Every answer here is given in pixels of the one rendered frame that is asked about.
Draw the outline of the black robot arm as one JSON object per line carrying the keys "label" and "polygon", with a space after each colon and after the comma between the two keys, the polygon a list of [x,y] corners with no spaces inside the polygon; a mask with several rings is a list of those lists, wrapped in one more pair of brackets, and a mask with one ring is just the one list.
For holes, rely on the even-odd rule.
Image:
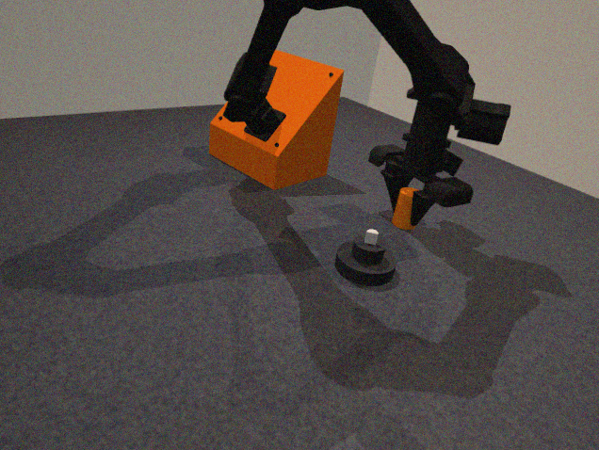
{"label": "black robot arm", "polygon": [[467,60],[451,45],[440,43],[410,0],[264,0],[248,52],[235,64],[224,91],[223,117],[244,121],[244,132],[268,141],[286,115],[274,109],[267,93],[278,67],[270,65],[291,17],[302,8],[361,9],[408,67],[418,100],[414,131],[446,137],[450,124],[456,137],[498,145],[511,105],[474,100],[475,82]]}

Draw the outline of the orange knob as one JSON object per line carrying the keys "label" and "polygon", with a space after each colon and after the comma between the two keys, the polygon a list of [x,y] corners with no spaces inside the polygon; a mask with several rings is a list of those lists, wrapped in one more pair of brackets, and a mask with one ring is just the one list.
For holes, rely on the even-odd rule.
{"label": "orange knob", "polygon": [[414,191],[418,191],[418,189],[412,187],[402,187],[400,189],[396,210],[392,220],[393,224],[400,229],[412,230],[416,226],[411,225]]}

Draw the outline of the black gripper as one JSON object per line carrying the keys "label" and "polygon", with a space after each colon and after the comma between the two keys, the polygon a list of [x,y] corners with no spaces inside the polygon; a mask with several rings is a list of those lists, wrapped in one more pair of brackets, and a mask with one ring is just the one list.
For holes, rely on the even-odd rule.
{"label": "black gripper", "polygon": [[444,148],[450,148],[446,137],[428,136],[414,131],[404,133],[406,149],[395,144],[375,146],[368,161],[380,167],[386,162],[383,175],[393,212],[402,187],[408,187],[413,178],[425,184],[423,190],[413,192],[411,225],[415,226],[436,202],[443,207],[453,207],[470,203],[472,187],[457,177],[440,178],[436,176]]}

